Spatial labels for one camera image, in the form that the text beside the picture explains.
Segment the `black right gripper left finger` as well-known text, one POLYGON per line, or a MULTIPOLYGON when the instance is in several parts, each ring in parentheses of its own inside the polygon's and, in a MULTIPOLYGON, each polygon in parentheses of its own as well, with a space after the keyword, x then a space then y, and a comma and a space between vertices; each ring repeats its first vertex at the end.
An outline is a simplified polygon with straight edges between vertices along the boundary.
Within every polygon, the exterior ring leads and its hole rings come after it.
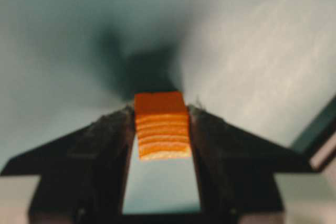
POLYGON ((127 106, 12 157, 1 171, 1 223, 114 222, 134 134, 127 106))

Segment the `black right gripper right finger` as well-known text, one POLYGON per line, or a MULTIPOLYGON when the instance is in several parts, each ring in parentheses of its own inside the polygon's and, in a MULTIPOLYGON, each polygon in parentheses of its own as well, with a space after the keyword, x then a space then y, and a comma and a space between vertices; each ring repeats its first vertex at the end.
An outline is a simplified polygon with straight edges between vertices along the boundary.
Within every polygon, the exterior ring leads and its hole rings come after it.
POLYGON ((284 223, 276 173, 311 173, 300 154, 188 107, 201 209, 210 223, 284 223))

